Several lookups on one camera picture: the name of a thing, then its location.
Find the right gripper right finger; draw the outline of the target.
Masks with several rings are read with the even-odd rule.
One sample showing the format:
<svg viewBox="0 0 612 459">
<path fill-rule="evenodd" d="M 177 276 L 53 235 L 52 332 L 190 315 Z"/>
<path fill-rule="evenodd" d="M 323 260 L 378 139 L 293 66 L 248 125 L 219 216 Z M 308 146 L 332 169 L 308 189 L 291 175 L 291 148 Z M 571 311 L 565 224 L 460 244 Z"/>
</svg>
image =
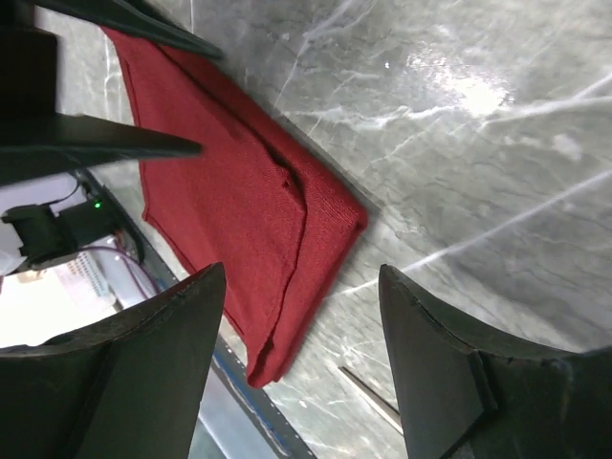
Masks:
<svg viewBox="0 0 612 459">
<path fill-rule="evenodd" d="M 607 458 L 611 351 L 501 331 L 390 265 L 382 327 L 411 458 Z"/>
</svg>

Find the dark red cloth napkin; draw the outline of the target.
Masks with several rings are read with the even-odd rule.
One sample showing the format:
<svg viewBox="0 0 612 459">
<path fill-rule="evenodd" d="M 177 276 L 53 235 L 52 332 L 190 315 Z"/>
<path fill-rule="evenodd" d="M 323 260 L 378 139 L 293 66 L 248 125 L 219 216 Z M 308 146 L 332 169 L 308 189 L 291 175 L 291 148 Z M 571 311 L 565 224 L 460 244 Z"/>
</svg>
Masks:
<svg viewBox="0 0 612 459">
<path fill-rule="evenodd" d="M 143 219 L 189 272 L 225 268 L 255 388 L 282 378 L 367 225 L 343 182 L 208 59 L 108 30 L 134 123 L 199 143 L 140 164 Z"/>
</svg>

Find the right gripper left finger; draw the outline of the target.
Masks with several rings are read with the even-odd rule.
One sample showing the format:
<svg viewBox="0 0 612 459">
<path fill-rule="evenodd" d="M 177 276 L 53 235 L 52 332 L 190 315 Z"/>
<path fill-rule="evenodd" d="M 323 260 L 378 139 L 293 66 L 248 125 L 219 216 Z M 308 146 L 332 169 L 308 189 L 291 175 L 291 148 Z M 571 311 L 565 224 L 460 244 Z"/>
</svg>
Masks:
<svg viewBox="0 0 612 459">
<path fill-rule="evenodd" d="M 5 458 L 185 458 L 226 295 L 222 264 L 36 346 L 1 352 Z"/>
</svg>

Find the blue handled knife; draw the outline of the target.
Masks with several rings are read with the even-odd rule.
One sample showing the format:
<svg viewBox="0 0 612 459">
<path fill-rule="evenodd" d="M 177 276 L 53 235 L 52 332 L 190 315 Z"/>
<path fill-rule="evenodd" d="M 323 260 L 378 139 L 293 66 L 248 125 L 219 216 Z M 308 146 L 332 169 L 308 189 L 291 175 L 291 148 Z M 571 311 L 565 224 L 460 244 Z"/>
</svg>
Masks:
<svg viewBox="0 0 612 459">
<path fill-rule="evenodd" d="M 339 372 L 372 409 L 374 409 L 400 435 L 404 434 L 399 411 L 394 406 L 389 404 L 382 396 L 353 374 L 348 368 L 341 366 Z"/>
</svg>

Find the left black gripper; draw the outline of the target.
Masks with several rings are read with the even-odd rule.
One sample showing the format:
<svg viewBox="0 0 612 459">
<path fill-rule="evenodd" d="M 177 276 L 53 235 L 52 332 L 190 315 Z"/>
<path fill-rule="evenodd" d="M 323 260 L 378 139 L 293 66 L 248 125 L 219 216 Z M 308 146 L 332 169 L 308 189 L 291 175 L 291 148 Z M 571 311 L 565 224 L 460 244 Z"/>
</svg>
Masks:
<svg viewBox="0 0 612 459">
<path fill-rule="evenodd" d="M 147 1 L 40 0 L 38 7 L 151 42 L 221 59 L 215 45 Z M 121 161 L 180 158 L 201 145 L 173 135 L 55 111 L 57 37 L 34 24 L 28 1 L 1 3 L 1 185 Z"/>
</svg>

